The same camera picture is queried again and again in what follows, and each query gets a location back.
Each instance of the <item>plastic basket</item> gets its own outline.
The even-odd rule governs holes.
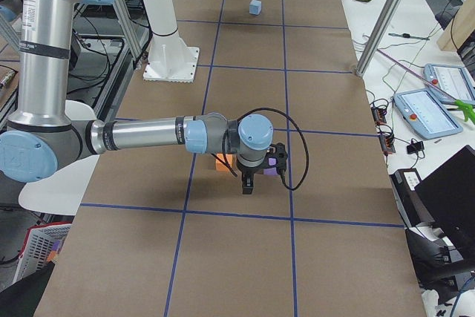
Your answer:
[[[55,241],[68,235],[71,223],[51,223],[28,229],[19,256],[13,283],[33,274],[46,265]]]

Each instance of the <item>black monitor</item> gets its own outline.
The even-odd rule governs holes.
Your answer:
[[[463,258],[475,258],[475,151],[463,147],[416,192]]]

